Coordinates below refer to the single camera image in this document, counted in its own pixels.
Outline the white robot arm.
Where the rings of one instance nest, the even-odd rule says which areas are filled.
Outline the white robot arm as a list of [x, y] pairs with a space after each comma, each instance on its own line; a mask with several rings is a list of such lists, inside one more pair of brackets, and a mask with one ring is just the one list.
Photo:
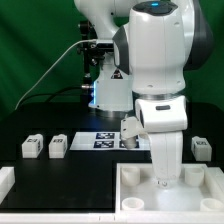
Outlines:
[[199, 0], [74, 0], [93, 26], [91, 54], [103, 52], [92, 111], [119, 115], [128, 149], [149, 142], [159, 184], [180, 176], [187, 129], [183, 71], [201, 67], [212, 32]]

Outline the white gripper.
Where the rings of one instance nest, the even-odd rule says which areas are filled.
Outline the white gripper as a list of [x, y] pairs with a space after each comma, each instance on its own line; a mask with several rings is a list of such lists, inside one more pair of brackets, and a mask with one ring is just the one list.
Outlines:
[[156, 180], [160, 186], [167, 187], [181, 174], [183, 133], [150, 133], [148, 137]]

